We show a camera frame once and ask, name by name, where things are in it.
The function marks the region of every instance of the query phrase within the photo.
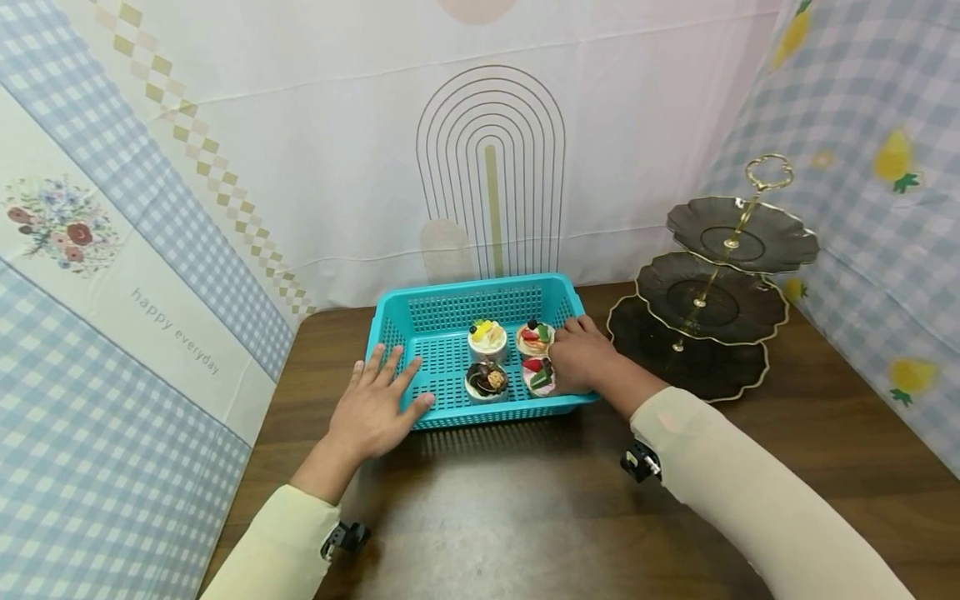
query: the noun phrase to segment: pink circle print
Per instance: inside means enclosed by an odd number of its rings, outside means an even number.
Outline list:
[[[489,25],[500,18],[516,0],[437,0],[447,14],[467,25]]]

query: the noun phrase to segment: cupcake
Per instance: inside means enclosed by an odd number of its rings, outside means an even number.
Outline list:
[[[557,388],[557,377],[550,359],[544,356],[523,361],[523,384],[534,396],[550,396]]]
[[[507,330],[496,321],[477,321],[470,326],[467,344],[478,363],[504,363],[507,360]]]
[[[475,402],[496,402],[507,395],[510,380],[493,363],[473,363],[464,376],[464,387]]]
[[[554,329],[531,319],[516,332],[516,349],[523,358],[542,358],[553,344]]]

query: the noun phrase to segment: wooden table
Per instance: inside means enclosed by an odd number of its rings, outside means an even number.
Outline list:
[[[630,284],[580,290],[600,324]],[[297,341],[210,573],[326,431],[371,309],[315,315]],[[918,598],[960,597],[960,483],[797,311],[772,370],[718,405],[823,495]],[[768,598],[739,553],[656,482],[617,465],[631,434],[602,402],[572,415],[415,433],[368,464],[344,519],[374,538],[317,598]]]

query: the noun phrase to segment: gingham cloth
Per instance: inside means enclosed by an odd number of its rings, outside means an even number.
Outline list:
[[[250,447],[5,262],[0,390],[0,597],[194,597]]]
[[[0,3],[0,84],[276,381],[293,331],[52,2]]]
[[[820,236],[823,251],[799,273],[800,308],[960,475],[960,3],[814,0],[808,10],[799,51],[771,70],[790,18],[775,36],[703,191],[749,196],[751,158],[791,159],[794,183],[764,200]],[[874,166],[895,128],[922,175],[903,194]],[[900,358],[939,368],[910,405],[891,395]]]

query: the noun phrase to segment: scalloped plate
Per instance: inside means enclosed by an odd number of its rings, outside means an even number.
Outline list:
[[[770,370],[767,347],[724,346],[710,340],[684,340],[647,310],[639,296],[621,298],[607,317],[616,351],[670,385],[707,402],[734,400],[763,383]]]
[[[694,198],[674,206],[666,226],[688,251],[745,273],[789,273],[817,258],[817,235],[797,217],[766,203],[757,204],[740,233],[739,246],[729,250],[724,242],[736,231],[748,203],[726,196]]]
[[[694,301],[711,279],[707,304],[697,308]],[[640,269],[636,294],[671,329],[727,346],[768,340],[788,319],[783,294],[763,276],[715,265],[687,252],[662,254]]]

